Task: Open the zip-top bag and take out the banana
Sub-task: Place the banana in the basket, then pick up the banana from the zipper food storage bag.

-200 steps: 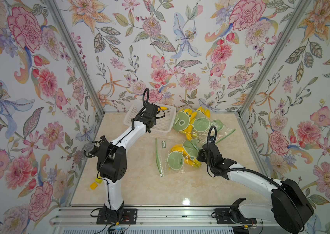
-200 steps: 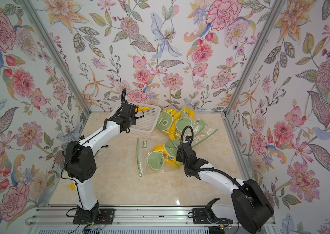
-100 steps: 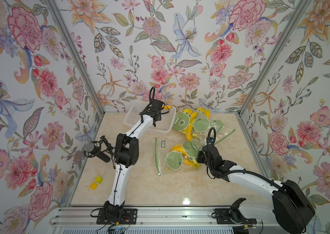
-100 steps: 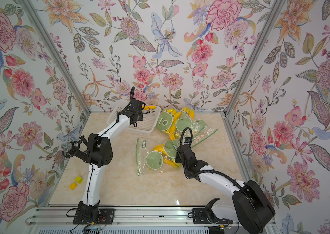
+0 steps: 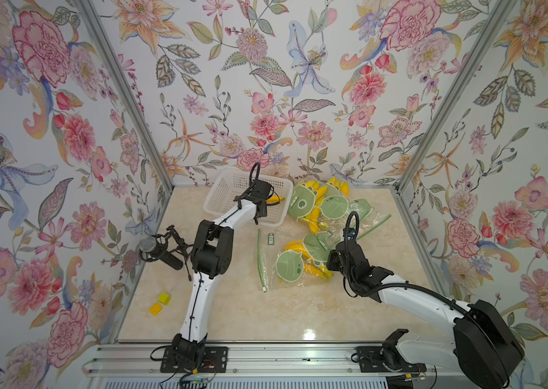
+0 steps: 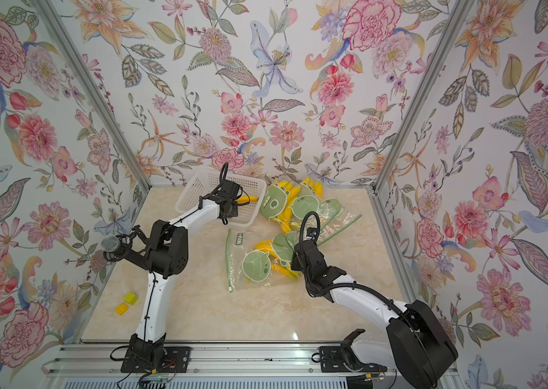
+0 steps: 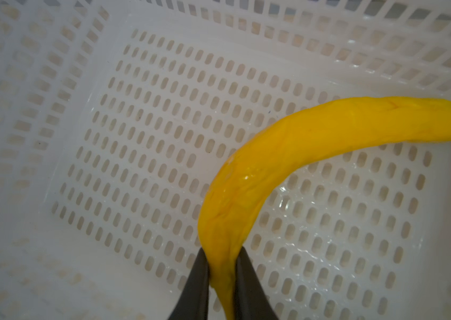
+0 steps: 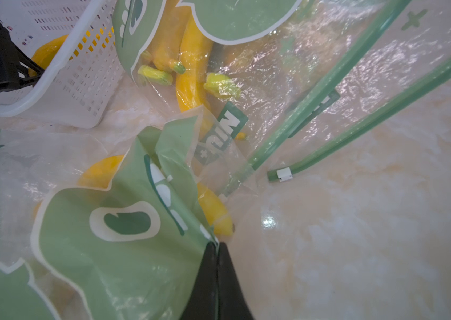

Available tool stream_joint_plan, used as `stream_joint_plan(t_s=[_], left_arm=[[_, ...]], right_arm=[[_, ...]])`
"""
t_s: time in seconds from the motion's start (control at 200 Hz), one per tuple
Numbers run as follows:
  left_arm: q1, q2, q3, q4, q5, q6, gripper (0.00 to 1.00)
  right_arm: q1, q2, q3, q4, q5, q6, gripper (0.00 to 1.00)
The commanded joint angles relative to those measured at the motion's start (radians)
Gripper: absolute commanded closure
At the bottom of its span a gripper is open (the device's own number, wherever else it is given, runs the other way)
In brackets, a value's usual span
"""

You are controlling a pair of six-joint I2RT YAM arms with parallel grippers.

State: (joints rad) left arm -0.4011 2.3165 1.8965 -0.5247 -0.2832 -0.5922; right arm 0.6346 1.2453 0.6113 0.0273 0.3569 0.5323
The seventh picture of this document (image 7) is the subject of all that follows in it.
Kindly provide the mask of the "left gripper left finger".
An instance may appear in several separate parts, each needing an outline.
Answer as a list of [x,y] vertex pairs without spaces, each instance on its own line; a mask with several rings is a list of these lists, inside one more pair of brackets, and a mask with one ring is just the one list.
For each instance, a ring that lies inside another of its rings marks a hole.
[[210,268],[204,250],[196,256],[182,294],[168,320],[207,320]]

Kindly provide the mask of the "yellow banana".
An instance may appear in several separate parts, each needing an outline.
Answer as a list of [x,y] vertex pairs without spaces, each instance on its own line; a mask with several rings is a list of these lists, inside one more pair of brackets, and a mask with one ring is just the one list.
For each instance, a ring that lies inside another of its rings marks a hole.
[[352,97],[304,109],[275,122],[221,167],[198,217],[210,285],[233,319],[235,264],[265,200],[295,170],[344,153],[400,142],[451,141],[451,101]]

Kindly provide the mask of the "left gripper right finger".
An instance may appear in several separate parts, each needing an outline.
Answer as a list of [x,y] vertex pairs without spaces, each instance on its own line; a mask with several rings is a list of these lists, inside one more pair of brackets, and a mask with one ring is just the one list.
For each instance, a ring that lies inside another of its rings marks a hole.
[[236,260],[233,310],[238,320],[279,320],[269,304],[244,247]]

